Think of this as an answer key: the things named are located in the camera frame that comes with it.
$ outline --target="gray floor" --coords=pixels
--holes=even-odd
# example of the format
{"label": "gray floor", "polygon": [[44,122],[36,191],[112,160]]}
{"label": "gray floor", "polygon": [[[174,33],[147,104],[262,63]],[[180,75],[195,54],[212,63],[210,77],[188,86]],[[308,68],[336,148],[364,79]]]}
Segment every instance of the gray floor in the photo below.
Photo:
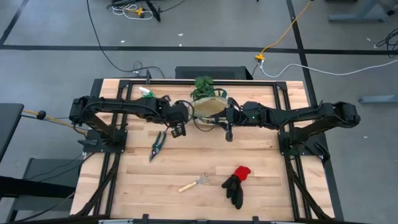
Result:
{"label": "gray floor", "polygon": [[[0,33],[22,1],[0,0]],[[103,45],[262,47],[273,43],[289,25],[285,1],[187,0],[164,13],[162,22],[132,21],[115,16],[109,0],[90,1],[93,20]],[[178,0],[164,0],[166,8]],[[294,0],[296,14],[306,1]],[[359,4],[314,1],[298,24],[306,49],[372,50],[373,43],[397,28],[398,17],[385,23],[329,24],[327,15],[355,11]],[[7,45],[97,45],[85,1],[30,0],[16,23]],[[277,46],[296,48],[293,32]],[[166,77],[176,66],[256,65],[256,53],[242,52],[107,52],[125,69],[140,60],[160,67]],[[266,54],[266,70],[279,73],[296,54]],[[387,56],[307,55],[311,67],[347,72],[391,61]],[[51,116],[68,116],[72,99],[87,95],[95,78],[131,76],[115,70],[98,51],[0,50],[0,102],[25,104],[27,110],[46,110]],[[397,94],[398,63],[347,77],[312,72],[318,101],[347,101],[362,117],[354,129],[327,132],[336,182],[345,219],[366,223],[394,223],[398,207],[398,107],[360,105],[363,95]],[[159,77],[158,71],[151,71]],[[254,78],[268,79],[260,71]],[[303,80],[301,68],[290,68],[279,80]],[[30,157],[72,159],[81,153],[80,136],[62,126],[22,119],[0,175],[22,177]],[[0,201],[0,222],[11,201]],[[65,213],[51,213],[59,217]]]}

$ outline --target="glove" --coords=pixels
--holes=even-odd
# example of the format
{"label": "glove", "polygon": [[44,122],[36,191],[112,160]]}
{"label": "glove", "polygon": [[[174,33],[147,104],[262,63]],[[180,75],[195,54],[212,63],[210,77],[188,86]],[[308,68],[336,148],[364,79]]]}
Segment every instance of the glove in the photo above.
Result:
{"label": "glove", "polygon": [[234,174],[231,175],[226,182],[221,185],[222,188],[226,189],[226,197],[231,198],[231,202],[235,205],[236,209],[241,209],[243,204],[243,190],[241,182],[246,180],[251,170],[244,166],[239,166]]}

